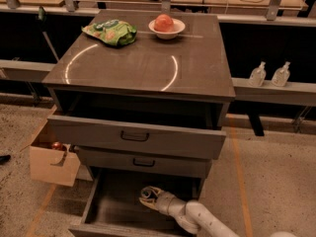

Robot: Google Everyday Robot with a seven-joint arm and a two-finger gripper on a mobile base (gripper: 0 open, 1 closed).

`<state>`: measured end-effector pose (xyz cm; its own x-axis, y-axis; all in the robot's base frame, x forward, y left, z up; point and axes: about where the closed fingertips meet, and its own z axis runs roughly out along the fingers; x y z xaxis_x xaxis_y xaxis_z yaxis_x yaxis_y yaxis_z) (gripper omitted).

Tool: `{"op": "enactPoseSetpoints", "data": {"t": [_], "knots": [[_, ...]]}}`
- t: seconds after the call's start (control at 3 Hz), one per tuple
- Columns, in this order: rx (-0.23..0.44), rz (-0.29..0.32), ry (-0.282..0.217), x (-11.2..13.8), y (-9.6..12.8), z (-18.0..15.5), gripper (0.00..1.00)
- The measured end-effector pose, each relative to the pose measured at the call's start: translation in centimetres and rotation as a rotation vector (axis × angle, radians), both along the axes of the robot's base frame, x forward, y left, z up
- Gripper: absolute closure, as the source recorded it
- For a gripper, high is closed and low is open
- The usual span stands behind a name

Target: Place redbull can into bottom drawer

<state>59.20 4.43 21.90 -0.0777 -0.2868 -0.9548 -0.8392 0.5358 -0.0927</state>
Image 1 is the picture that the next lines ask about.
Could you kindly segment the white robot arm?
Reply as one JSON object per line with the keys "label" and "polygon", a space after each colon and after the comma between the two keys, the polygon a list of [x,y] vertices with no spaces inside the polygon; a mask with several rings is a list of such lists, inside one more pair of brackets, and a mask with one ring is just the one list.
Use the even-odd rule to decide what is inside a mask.
{"label": "white robot arm", "polygon": [[141,190],[139,201],[161,214],[173,217],[191,234],[198,234],[203,229],[211,237],[240,237],[197,200],[184,201],[169,192],[148,186]]}

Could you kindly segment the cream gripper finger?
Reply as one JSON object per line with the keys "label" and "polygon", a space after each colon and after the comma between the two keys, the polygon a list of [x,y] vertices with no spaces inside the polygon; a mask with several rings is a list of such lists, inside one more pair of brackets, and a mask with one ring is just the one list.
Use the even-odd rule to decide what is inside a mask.
{"label": "cream gripper finger", "polygon": [[141,190],[140,195],[142,198],[157,198],[163,191],[157,187],[148,186]]}
{"label": "cream gripper finger", "polygon": [[146,207],[150,208],[150,209],[153,209],[153,210],[157,210],[157,207],[156,207],[156,199],[155,198],[144,198],[144,197],[141,197],[139,199],[139,201]]}

